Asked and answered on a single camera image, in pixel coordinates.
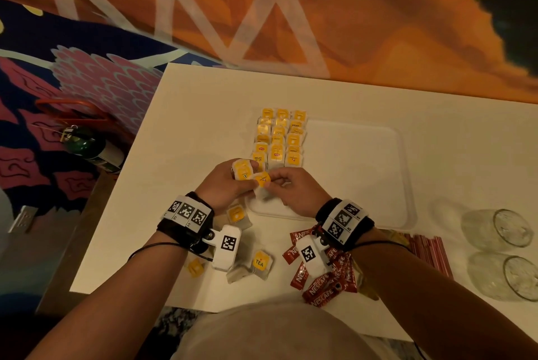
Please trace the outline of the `person's right hand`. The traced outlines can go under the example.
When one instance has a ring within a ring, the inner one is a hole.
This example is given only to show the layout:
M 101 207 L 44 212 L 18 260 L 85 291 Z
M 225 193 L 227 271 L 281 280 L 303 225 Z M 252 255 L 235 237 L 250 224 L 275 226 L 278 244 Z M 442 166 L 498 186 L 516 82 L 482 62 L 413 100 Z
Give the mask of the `person's right hand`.
M 283 204 L 302 217 L 315 218 L 321 206 L 333 199 L 303 168 L 274 168 L 268 174 L 269 184 L 287 185 L 287 202 Z

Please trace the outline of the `person's left hand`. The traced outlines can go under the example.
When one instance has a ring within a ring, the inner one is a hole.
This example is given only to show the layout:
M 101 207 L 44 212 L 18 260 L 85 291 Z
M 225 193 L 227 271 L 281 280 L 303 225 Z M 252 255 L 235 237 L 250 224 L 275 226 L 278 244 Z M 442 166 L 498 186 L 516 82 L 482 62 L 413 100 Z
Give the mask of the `person's left hand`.
M 231 159 L 218 164 L 195 189 L 197 196 L 206 202 L 215 215 L 226 212 L 235 199 L 235 179 Z

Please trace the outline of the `yellow tagged tea bag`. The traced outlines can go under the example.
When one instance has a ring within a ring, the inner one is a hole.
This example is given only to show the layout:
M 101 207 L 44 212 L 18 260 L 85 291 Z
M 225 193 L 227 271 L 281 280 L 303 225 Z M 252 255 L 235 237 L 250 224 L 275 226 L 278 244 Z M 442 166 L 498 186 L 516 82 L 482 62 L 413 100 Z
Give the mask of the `yellow tagged tea bag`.
M 251 266 L 239 264 L 231 268 L 226 273 L 226 280 L 228 284 L 233 284 L 249 275 L 252 275 L 253 272 L 254 272 L 254 269 Z
M 229 223 L 235 227 L 238 227 L 242 231 L 252 227 L 252 222 L 248 217 L 245 207 L 239 202 L 232 204 L 226 210 L 226 217 Z
M 195 279 L 201 276 L 205 271 L 205 263 L 200 258 L 196 257 L 189 260 L 185 265 L 189 275 Z
M 267 172 L 254 173 L 252 180 L 255 180 L 258 184 L 253 190 L 256 200 L 266 201 L 272 197 L 271 193 L 267 190 L 267 185 L 271 182 L 270 175 Z
M 237 159 L 232 163 L 232 173 L 235 180 L 252 180 L 254 169 L 250 159 Z
M 266 251 L 258 249 L 254 252 L 251 262 L 251 272 L 266 281 L 273 265 L 273 257 Z

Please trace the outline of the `person's left forearm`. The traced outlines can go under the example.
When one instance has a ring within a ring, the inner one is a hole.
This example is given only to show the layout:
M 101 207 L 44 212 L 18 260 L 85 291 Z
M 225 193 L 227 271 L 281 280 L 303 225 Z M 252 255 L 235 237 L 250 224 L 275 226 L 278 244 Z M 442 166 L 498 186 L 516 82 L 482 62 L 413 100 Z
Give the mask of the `person's left forearm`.
M 133 360 L 187 257 L 155 232 L 106 282 L 71 310 L 26 360 Z

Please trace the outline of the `person's right forearm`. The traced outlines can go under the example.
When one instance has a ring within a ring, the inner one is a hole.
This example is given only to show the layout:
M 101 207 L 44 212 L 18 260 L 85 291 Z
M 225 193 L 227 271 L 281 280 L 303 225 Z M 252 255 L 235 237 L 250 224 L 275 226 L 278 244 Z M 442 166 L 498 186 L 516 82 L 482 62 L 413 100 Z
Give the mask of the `person's right forearm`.
M 400 326 L 433 360 L 538 360 L 506 316 L 373 228 L 351 251 Z

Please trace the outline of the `rows of yellow tea bags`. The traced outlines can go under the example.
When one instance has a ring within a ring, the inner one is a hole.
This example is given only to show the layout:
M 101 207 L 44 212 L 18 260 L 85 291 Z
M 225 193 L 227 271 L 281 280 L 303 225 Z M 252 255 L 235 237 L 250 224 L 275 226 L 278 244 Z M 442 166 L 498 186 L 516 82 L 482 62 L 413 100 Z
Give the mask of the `rows of yellow tea bags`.
M 308 112 L 282 107 L 264 107 L 255 124 L 250 158 L 259 171 L 300 168 L 304 164 Z

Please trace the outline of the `black marker wrist band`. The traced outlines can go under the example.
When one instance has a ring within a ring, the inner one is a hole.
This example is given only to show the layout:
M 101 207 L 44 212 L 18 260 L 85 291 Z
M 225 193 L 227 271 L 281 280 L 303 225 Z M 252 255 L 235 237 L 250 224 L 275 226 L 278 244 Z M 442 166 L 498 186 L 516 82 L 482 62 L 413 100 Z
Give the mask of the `black marker wrist band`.
M 315 220 L 329 246 L 351 251 L 359 239 L 374 228 L 374 221 L 365 209 L 352 200 L 333 198 L 317 212 Z
M 179 195 L 163 214 L 157 231 L 180 247 L 201 254 L 209 245 L 202 239 L 212 229 L 213 208 L 194 191 Z

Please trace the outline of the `white plastic tray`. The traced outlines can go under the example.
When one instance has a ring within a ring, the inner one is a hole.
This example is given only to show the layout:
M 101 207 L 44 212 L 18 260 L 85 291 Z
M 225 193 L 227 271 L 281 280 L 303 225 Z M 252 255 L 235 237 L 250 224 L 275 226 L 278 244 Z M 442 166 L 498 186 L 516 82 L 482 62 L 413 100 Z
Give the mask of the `white plastic tray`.
M 364 207 L 377 227 L 418 220 L 401 134 L 390 127 L 311 118 L 302 167 L 332 196 Z

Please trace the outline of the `pile of red coffee sachets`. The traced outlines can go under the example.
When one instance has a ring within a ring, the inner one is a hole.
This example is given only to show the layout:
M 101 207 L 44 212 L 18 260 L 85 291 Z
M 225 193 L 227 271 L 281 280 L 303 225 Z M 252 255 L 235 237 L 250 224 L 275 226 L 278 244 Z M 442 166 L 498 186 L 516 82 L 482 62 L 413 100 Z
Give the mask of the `pile of red coffee sachets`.
M 296 242 L 307 234 L 322 237 L 314 229 L 291 232 L 292 246 L 282 255 L 289 265 L 295 261 L 299 262 L 299 267 L 292 277 L 290 286 L 302 292 L 304 302 L 318 308 L 325 306 L 342 292 L 357 293 L 358 286 L 351 263 L 351 255 L 331 246 L 326 250 L 326 254 L 333 270 L 316 279 L 308 275 L 295 246 Z

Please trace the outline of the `person's beige shirt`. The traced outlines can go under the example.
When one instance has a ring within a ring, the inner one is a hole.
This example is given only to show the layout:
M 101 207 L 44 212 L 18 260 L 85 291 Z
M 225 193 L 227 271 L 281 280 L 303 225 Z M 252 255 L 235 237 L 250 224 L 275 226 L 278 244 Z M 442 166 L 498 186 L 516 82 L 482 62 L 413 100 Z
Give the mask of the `person's beige shirt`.
M 327 311 L 293 297 L 202 314 L 170 360 L 400 360 Z

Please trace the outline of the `green glass bottle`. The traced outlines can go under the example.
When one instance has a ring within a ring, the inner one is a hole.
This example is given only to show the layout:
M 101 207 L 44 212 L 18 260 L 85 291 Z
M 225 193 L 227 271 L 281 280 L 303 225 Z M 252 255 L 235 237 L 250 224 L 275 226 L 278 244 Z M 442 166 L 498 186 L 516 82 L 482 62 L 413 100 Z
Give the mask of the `green glass bottle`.
M 60 140 L 68 152 L 108 173 L 117 174 L 122 170 L 125 153 L 101 133 L 84 126 L 71 125 L 63 129 Z

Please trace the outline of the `pile of red stir sticks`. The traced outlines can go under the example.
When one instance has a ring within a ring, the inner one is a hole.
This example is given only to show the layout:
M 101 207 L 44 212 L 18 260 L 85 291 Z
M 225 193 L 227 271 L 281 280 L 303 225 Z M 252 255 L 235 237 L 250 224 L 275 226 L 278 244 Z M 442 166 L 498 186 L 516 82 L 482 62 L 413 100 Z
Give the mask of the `pile of red stir sticks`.
M 403 234 L 412 253 L 450 279 L 454 279 L 441 237 Z

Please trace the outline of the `brown wooden side table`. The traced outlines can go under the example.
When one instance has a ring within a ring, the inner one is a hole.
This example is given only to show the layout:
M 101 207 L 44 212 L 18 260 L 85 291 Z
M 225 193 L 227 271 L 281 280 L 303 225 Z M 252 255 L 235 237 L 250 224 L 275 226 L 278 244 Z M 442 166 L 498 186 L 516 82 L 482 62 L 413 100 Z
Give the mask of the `brown wooden side table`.
M 36 309 L 37 316 L 64 317 L 85 299 L 86 294 L 71 292 L 70 288 L 115 184 L 115 176 L 107 173 L 101 173 L 97 179 L 58 268 Z

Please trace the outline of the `clear drinking glass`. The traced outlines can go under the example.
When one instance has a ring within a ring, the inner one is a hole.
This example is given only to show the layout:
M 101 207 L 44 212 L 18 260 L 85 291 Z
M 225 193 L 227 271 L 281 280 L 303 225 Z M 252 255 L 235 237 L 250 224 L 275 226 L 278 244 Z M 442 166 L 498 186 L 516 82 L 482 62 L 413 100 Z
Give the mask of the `clear drinking glass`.
M 467 241 L 485 252 L 507 252 L 528 247 L 534 230 L 521 214 L 509 209 L 467 211 L 461 217 Z
M 538 266 L 518 255 L 477 252 L 467 274 L 484 296 L 504 302 L 538 302 Z

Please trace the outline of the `white wall outlet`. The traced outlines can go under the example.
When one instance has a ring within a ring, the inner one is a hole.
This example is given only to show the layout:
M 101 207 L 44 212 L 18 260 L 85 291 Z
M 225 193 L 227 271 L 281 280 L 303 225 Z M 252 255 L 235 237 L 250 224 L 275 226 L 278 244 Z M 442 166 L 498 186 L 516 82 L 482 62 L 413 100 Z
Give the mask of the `white wall outlet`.
M 23 206 L 19 214 L 8 229 L 9 234 L 25 234 L 29 232 L 34 218 L 38 212 L 37 207 Z

